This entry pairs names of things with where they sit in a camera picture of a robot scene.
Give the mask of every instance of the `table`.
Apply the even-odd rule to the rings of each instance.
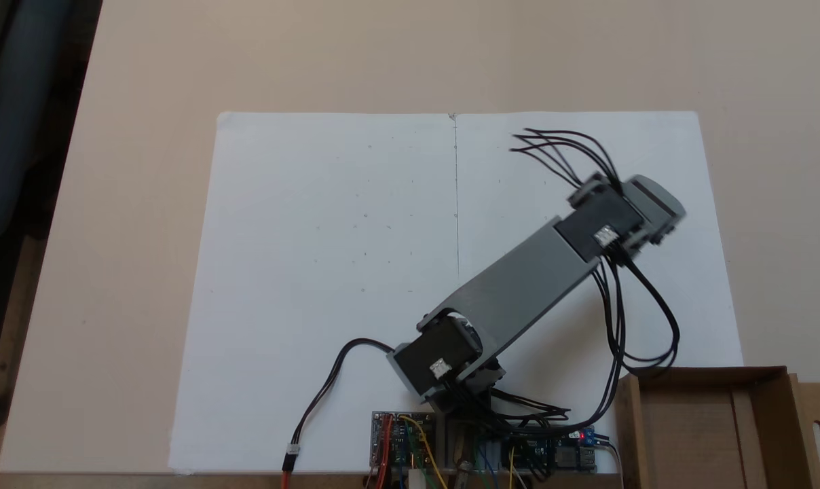
[[[0,470],[168,471],[220,112],[665,109],[745,362],[820,380],[820,0],[106,0]]]

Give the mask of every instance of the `white paper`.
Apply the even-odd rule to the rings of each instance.
[[[398,344],[458,285],[455,136],[437,115],[223,114],[169,467],[277,471],[338,350]],[[370,412],[419,406],[353,350],[298,471],[367,467]]]
[[[423,313],[569,214],[571,189],[507,151],[524,127],[591,134],[622,179],[641,173],[679,198],[686,219],[637,264],[679,318],[677,365],[742,365],[695,114],[228,113],[218,121],[169,465],[279,471],[343,344],[412,341]],[[590,175],[590,162],[566,155]],[[628,350],[656,354],[669,341],[665,319],[622,276]],[[500,356],[499,387],[584,420],[611,359],[589,281]],[[305,426],[296,471],[366,471],[370,412],[425,409],[382,353],[353,350]],[[597,430],[614,435],[613,417]],[[605,455],[599,466],[615,471]]]

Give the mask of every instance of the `robotic arm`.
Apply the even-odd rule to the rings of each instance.
[[[505,374],[497,356],[596,270],[609,247],[632,257],[684,217],[676,198],[641,175],[612,185],[594,174],[568,202],[572,214],[550,220],[454,291],[419,322],[416,340],[388,354],[420,400],[450,412],[456,400],[447,382],[471,393],[493,386]]]

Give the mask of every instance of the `cable connector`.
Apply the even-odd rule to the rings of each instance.
[[[298,443],[288,443],[286,445],[286,455],[283,457],[283,468],[282,471],[291,471],[295,470],[295,459],[299,458],[299,452],[301,451],[301,445]]]

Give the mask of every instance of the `brown cardboard box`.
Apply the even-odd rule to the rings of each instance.
[[[786,367],[629,375],[616,416],[626,489],[820,489],[820,384]]]

